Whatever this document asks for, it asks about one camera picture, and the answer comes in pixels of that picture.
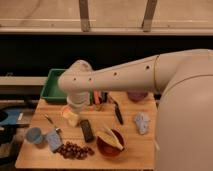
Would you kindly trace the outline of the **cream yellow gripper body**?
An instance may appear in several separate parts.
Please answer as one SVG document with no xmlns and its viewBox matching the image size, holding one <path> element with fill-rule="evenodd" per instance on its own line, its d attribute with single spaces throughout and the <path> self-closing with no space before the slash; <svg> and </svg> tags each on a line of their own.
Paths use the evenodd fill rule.
<svg viewBox="0 0 213 171">
<path fill-rule="evenodd" d="M 68 121 L 68 123 L 76 127 L 79 123 L 79 115 L 73 113 L 68 106 L 65 106 L 62 109 L 62 116 Z"/>
</svg>

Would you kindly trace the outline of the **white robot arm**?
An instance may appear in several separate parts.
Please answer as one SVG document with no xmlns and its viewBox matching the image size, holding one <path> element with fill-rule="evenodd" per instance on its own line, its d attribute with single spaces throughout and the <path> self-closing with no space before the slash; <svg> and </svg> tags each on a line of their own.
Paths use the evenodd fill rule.
<svg viewBox="0 0 213 171">
<path fill-rule="evenodd" d="M 92 90 L 159 94 L 154 171 L 213 171 L 213 50 L 158 54 L 96 71 L 78 60 L 58 85 L 76 111 Z"/>
</svg>

